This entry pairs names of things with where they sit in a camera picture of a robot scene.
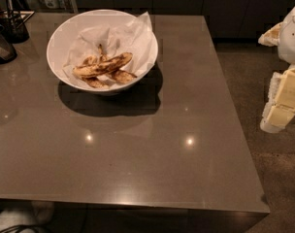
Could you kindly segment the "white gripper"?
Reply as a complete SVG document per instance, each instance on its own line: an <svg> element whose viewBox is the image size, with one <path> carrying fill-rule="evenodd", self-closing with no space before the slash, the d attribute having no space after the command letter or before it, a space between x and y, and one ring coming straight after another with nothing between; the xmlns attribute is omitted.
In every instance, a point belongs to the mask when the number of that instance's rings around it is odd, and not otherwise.
<svg viewBox="0 0 295 233"><path fill-rule="evenodd" d="M295 6L282 23L262 34L258 43L267 47L278 46L279 58L295 64ZM290 65L282 74L275 72L270 80L260 128L268 133L279 133L294 117L295 65Z"/></svg>

